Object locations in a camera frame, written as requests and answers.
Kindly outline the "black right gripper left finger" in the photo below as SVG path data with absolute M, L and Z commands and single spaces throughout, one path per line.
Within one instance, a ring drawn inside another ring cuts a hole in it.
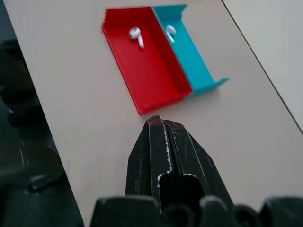
M 160 116 L 147 119 L 128 159 L 126 195 L 160 198 L 160 179 L 171 172 L 167 130 Z

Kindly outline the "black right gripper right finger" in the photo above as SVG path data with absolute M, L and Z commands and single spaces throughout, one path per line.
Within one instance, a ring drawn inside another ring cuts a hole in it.
M 215 196 L 226 204 L 232 204 L 231 197 L 208 153 L 184 125 L 169 120 L 164 123 L 172 134 L 185 194 L 196 201 L 205 196 Z

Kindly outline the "red brick-pattern tray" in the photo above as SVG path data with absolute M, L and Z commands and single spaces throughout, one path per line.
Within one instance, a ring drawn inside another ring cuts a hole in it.
M 144 48 L 128 33 L 139 27 Z M 107 8 L 102 30 L 138 114 L 168 106 L 193 91 L 151 6 Z

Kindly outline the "teal brick-pattern tray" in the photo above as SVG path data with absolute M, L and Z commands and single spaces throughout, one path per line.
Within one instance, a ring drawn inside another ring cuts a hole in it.
M 176 30 L 174 44 L 171 43 L 167 35 L 166 37 L 193 89 L 188 97 L 194 97 L 217 89 L 229 78 L 221 78 L 218 81 L 213 79 L 182 21 L 183 10 L 186 6 L 187 4 L 158 5 L 152 8 L 165 34 L 165 28 L 168 24 L 171 24 Z

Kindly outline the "white earbud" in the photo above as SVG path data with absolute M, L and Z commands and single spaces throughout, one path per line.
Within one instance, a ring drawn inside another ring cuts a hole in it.
M 172 44 L 174 44 L 175 43 L 174 36 L 176 35 L 175 28 L 171 24 L 168 24 L 165 28 L 165 32 L 168 39 L 171 41 Z
M 139 47 L 141 49 L 144 48 L 143 37 L 141 35 L 141 30 L 140 30 L 139 27 L 135 26 L 135 27 L 131 28 L 129 30 L 128 35 L 129 35 L 131 40 L 137 40 L 138 41 Z

